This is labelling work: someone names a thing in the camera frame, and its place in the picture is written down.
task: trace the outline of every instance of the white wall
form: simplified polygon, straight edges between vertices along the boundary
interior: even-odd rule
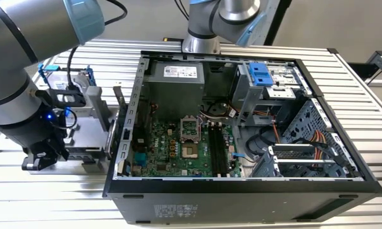
[[[382,0],[293,0],[275,45],[336,48],[365,62],[382,50]],[[382,100],[382,87],[372,89]]]
[[[111,19],[122,10],[105,0],[98,1]],[[178,10],[174,0],[121,0],[129,9],[125,20],[107,26],[101,36],[106,39],[162,41],[165,37],[186,38],[189,21]],[[189,11],[189,0],[184,0]]]

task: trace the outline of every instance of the motherboard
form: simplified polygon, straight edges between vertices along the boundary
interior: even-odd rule
[[[241,177],[232,126],[185,117],[156,121],[150,147],[136,153],[137,177]]]

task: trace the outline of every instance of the blue connector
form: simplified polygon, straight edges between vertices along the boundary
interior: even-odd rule
[[[137,153],[136,162],[138,166],[146,167],[146,161],[148,161],[146,153]]]
[[[49,65],[46,68],[45,68],[46,71],[53,71],[53,72],[57,72],[59,70],[62,70],[61,66],[59,65]]]
[[[271,76],[267,64],[250,63],[249,73],[254,78],[256,86],[273,86],[273,77]]]
[[[41,74],[41,77],[43,78],[45,80],[45,83],[50,86],[50,83],[49,83],[49,80],[47,80],[47,76],[46,76],[46,71],[45,71],[45,64],[39,64],[39,74]]]
[[[87,73],[89,73],[89,75],[90,75],[90,84],[91,84],[91,86],[97,86],[94,69],[91,68],[90,65],[89,65],[86,71],[87,71]]]
[[[233,156],[237,156],[237,157],[245,157],[245,154],[233,153]]]

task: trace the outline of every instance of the sticker label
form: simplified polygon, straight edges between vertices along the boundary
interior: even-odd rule
[[[230,111],[230,117],[234,118],[236,117],[236,114],[237,114],[237,111],[234,109],[232,109]]]
[[[154,205],[156,216],[160,218],[174,218],[174,217],[193,218],[197,215],[197,210],[198,210],[198,204]]]
[[[55,84],[55,89],[58,90],[67,89],[69,84],[65,81],[55,81],[54,84]]]
[[[165,77],[196,78],[197,79],[198,78],[197,67],[166,66]]]

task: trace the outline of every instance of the slotted metal table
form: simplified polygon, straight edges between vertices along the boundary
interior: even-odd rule
[[[141,51],[180,52],[180,42],[140,42],[95,40],[78,49],[74,68],[87,65],[103,87],[103,99],[117,106],[113,87],[119,85],[129,101]],[[225,55],[299,58],[321,87],[329,105],[353,143],[382,185],[382,102],[337,53],[328,49],[222,45]],[[70,52],[47,64],[67,66]],[[38,74],[34,77],[46,88]],[[82,170],[71,174],[34,174],[22,171],[26,155],[22,148],[0,134],[0,228],[138,227],[129,226],[102,192],[106,175],[89,175]],[[157,225],[154,228],[382,228],[382,196],[343,213],[324,223],[238,224],[238,225]]]

